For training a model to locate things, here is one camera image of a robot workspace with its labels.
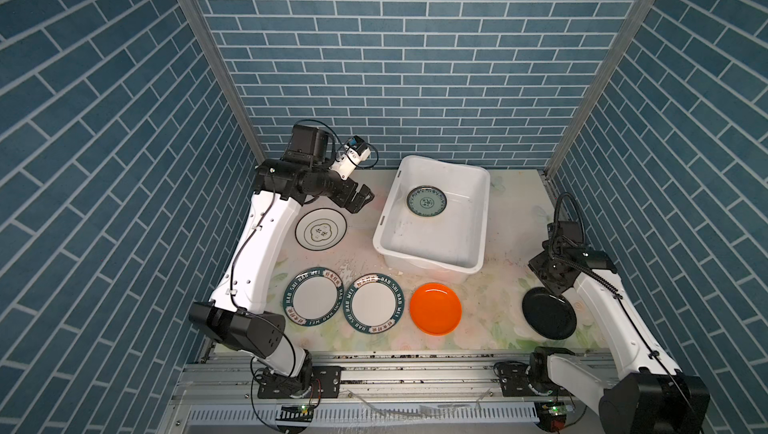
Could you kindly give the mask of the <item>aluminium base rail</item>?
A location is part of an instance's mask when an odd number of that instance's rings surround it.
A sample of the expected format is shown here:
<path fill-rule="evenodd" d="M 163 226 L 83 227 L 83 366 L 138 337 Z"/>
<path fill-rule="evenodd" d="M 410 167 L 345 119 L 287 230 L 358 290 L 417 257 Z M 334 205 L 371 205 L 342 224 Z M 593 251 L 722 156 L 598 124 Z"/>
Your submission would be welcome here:
<path fill-rule="evenodd" d="M 314 366 L 342 368 L 335 399 L 259 399 L 260 364 L 247 354 L 215 351 L 187 365 L 159 432 L 312 433 L 367 428 L 420 431 L 447 425 L 531 428 L 562 418 L 570 431 L 589 408 L 568 397 L 504 397 L 493 366 L 527 364 L 509 352 L 367 353 L 316 355 Z"/>

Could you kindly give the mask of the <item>orange plate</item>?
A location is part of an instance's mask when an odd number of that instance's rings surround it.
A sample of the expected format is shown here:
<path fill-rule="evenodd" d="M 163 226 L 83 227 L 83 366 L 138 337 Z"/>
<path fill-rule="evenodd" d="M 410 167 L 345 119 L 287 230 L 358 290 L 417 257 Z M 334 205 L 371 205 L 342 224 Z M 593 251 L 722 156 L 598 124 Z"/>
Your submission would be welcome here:
<path fill-rule="evenodd" d="M 458 295 L 449 287 L 439 283 L 419 286 L 411 296 L 409 314 L 422 332 L 433 336 L 444 336 L 460 324 L 463 309 Z"/>

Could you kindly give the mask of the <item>blue-green patterned plate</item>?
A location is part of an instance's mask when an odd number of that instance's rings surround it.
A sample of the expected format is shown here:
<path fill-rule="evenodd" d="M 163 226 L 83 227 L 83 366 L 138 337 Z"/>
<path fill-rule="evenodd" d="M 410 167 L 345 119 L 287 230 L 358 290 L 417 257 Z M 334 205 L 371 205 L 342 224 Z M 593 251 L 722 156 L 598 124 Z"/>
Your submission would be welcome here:
<path fill-rule="evenodd" d="M 418 186 L 412 189 L 407 197 L 408 209 L 419 217 L 435 217 L 447 207 L 447 196 L 434 186 Z"/>

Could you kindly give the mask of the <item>white plate thin dark rim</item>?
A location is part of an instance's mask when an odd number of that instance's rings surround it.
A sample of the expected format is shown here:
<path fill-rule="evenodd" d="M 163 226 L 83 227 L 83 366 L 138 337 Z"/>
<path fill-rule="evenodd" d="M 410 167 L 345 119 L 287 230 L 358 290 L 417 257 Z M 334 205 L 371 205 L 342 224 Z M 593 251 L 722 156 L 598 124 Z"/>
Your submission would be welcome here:
<path fill-rule="evenodd" d="M 319 252 L 336 246 L 346 232 L 347 220 L 339 211 L 320 208 L 305 214 L 298 221 L 295 238 L 304 249 Z"/>

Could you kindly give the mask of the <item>white plastic bin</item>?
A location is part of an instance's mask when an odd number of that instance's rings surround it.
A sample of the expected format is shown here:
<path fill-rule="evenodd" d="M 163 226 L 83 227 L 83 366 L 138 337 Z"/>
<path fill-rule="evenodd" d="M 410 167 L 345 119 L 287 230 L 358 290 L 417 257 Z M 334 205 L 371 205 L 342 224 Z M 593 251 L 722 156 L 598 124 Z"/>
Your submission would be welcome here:
<path fill-rule="evenodd" d="M 408 193 L 423 185 L 447 196 L 440 215 L 419 217 L 408 209 Z M 490 187 L 490 173 L 481 167 L 403 158 L 376 226 L 374 248 L 394 270 L 464 281 L 483 266 Z"/>

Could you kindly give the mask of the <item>right green-rimmed lettered plate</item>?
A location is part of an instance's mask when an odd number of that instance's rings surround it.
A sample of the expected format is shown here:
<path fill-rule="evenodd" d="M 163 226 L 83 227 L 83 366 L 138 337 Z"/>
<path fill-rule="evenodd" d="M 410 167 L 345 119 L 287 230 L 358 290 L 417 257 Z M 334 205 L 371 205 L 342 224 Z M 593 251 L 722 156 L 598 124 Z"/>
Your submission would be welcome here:
<path fill-rule="evenodd" d="M 356 279 L 346 290 L 342 304 L 348 324 L 363 334 L 381 334 L 402 318 L 405 295 L 391 277 L 370 273 Z"/>

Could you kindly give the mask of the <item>black plate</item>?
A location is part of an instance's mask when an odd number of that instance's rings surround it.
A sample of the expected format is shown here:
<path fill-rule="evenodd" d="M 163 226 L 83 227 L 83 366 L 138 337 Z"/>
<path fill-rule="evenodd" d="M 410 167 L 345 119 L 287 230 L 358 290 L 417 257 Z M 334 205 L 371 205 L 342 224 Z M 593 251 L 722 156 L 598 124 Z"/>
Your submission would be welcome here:
<path fill-rule="evenodd" d="M 570 302 L 544 287 L 532 288 L 524 295 L 522 312 L 530 327 L 550 340 L 565 340 L 577 328 L 577 316 Z"/>

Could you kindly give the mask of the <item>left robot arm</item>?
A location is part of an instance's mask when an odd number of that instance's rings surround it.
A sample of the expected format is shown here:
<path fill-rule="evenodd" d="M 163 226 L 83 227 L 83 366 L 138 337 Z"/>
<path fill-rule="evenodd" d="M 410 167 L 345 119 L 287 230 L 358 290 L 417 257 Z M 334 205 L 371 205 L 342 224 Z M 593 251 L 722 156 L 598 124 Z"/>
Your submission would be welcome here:
<path fill-rule="evenodd" d="M 308 376 L 309 354 L 287 337 L 284 317 L 266 309 L 273 269 L 306 203 L 326 197 L 355 214 L 373 200 L 370 188 L 352 174 L 377 155 L 363 138 L 343 142 L 320 121 L 294 124 L 282 156 L 256 168 L 248 218 L 233 257 L 209 300 L 191 305 L 190 322 L 211 340 L 254 355 L 278 376 Z"/>

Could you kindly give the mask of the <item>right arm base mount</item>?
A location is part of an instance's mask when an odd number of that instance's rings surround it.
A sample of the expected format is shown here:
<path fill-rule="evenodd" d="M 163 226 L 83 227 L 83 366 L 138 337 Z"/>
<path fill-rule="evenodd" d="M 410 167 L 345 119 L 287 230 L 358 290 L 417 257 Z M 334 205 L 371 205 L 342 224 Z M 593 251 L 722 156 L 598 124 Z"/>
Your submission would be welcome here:
<path fill-rule="evenodd" d="M 561 386 L 532 380 L 530 366 L 519 361 L 501 361 L 493 366 L 504 397 L 560 397 L 571 393 Z"/>

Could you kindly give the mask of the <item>left green-rimmed lettered plate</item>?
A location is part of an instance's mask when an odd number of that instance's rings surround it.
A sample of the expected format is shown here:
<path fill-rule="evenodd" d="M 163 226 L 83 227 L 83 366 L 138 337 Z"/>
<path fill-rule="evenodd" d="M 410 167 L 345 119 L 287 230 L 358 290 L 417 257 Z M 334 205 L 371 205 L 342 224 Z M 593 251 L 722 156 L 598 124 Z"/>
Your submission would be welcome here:
<path fill-rule="evenodd" d="M 330 320 L 342 305 L 342 278 L 324 267 L 314 267 L 297 274 L 284 291 L 282 306 L 294 324 L 314 327 Z"/>

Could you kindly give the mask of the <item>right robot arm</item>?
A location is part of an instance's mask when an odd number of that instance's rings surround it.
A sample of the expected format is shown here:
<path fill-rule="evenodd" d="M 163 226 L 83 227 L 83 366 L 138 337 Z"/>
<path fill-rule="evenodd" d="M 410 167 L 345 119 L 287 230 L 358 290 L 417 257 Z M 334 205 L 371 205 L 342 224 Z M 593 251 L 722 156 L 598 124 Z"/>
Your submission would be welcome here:
<path fill-rule="evenodd" d="M 614 360 L 615 383 L 599 377 L 575 353 L 537 348 L 530 357 L 533 387 L 561 388 L 600 419 L 607 433 L 699 433 L 710 393 L 664 351 L 628 299 L 613 262 L 602 251 L 543 250 L 529 267 L 554 295 L 573 290 L 591 311 Z"/>

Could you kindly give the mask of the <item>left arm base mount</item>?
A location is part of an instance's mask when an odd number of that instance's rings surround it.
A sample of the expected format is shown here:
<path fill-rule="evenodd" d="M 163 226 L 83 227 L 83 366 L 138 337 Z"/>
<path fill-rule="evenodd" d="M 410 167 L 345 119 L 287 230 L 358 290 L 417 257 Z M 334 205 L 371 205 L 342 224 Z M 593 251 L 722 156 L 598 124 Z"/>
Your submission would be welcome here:
<path fill-rule="evenodd" d="M 259 399 L 307 398 L 309 391 L 314 397 L 335 399 L 339 395 L 342 368 L 340 366 L 314 366 L 301 368 L 297 377 L 286 377 L 268 368 L 256 372 Z"/>

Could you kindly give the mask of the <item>green-rimmed lettered plate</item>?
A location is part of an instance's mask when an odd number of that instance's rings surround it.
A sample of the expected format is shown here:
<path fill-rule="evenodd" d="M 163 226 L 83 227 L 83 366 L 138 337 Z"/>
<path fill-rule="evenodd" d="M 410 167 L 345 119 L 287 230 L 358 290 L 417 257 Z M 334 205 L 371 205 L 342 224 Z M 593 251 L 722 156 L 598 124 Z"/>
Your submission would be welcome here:
<path fill-rule="evenodd" d="M 314 267 L 297 274 L 284 291 L 282 306 L 294 324 L 314 327 L 330 320 L 342 305 L 342 278 L 324 267 Z"/>
<path fill-rule="evenodd" d="M 363 334 L 381 334 L 402 318 L 405 295 L 391 277 L 370 273 L 356 279 L 346 290 L 342 304 L 348 324 Z"/>

